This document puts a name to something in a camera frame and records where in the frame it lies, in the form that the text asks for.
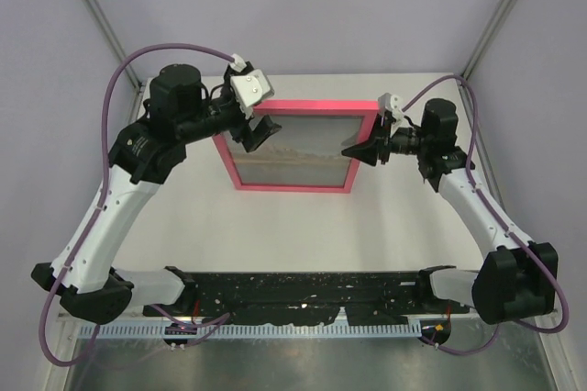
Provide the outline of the pink picture frame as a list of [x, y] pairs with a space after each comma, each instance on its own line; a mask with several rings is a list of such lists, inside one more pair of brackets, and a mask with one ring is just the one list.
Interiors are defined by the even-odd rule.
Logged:
[[[258, 114], [261, 116], [269, 115], [270, 117], [274, 115], [315, 115], [318, 114], [322, 115], [333, 115], [333, 116], [362, 116], [363, 117], [363, 125], [360, 130], [360, 139], [357, 143], [363, 142], [366, 140], [370, 133], [373, 122], [377, 116], [378, 108], [377, 104], [373, 101], [360, 101], [360, 100], [304, 100], [304, 99], [296, 99], [296, 100], [274, 100], [268, 101], [258, 106]], [[260, 190], [260, 189], [247, 189], [238, 186], [233, 178], [231, 177], [231, 172], [227, 169], [226, 165], [226, 158], [224, 154], [218, 150], [218, 146], [224, 142], [224, 135], [218, 135], [213, 137], [213, 141], [216, 146], [216, 150], [219, 153], [219, 156], [225, 165], [229, 178], [232, 184], [238, 190], [243, 191], [261, 191], [261, 192], [291, 192], [291, 193], [332, 193], [332, 194], [348, 194], [351, 191], [351, 188], [354, 184], [354, 180], [358, 173], [358, 169], [360, 167], [360, 162], [357, 160], [353, 160], [357, 164], [357, 173], [355, 178], [352, 182], [351, 188], [347, 192], [326, 192], [326, 191], [308, 191], [308, 192], [294, 192], [294, 191], [285, 191], [285, 190]]]

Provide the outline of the mountain landscape photo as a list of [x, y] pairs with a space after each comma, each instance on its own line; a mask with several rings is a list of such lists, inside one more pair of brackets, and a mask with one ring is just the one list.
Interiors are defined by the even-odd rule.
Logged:
[[247, 189], [347, 192], [357, 164], [341, 154], [360, 139], [362, 116], [274, 115], [282, 127], [253, 152], [226, 133], [218, 150], [235, 183]]

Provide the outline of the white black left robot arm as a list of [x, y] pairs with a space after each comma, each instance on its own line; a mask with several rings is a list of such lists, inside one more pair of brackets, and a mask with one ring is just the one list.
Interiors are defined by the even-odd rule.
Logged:
[[252, 152], [280, 125], [264, 116], [252, 127], [254, 109], [272, 97], [268, 77], [246, 62], [228, 67], [220, 95], [212, 98], [191, 65], [164, 67], [150, 80], [145, 113], [123, 128], [106, 158], [108, 178], [62, 253], [37, 264], [31, 277], [54, 291], [70, 315], [98, 325], [130, 307], [157, 305], [177, 316], [194, 309], [191, 275], [167, 266], [159, 271], [116, 269], [113, 261], [138, 214], [186, 158], [188, 144], [224, 132]]

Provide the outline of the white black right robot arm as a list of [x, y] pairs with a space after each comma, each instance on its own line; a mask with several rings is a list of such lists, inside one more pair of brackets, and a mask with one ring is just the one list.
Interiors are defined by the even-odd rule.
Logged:
[[414, 155], [424, 181], [459, 215], [483, 257], [477, 271], [453, 266], [422, 270], [416, 304], [435, 312], [454, 301], [474, 308], [490, 325], [552, 312], [558, 255], [551, 244], [536, 243], [522, 232], [484, 193], [469, 154], [457, 144], [455, 105], [430, 99], [421, 123], [407, 126], [398, 96], [384, 94], [378, 105], [368, 139], [343, 155], [370, 166], [387, 163], [393, 154]]

